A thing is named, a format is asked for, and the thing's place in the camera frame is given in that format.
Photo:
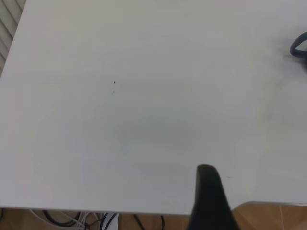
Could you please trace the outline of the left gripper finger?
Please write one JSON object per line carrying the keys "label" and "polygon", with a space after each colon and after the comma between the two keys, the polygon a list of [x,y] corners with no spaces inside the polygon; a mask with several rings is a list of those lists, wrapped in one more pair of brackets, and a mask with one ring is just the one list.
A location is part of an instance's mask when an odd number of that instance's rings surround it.
{"label": "left gripper finger", "polygon": [[238,230],[217,169],[199,165],[196,192],[188,230]]}

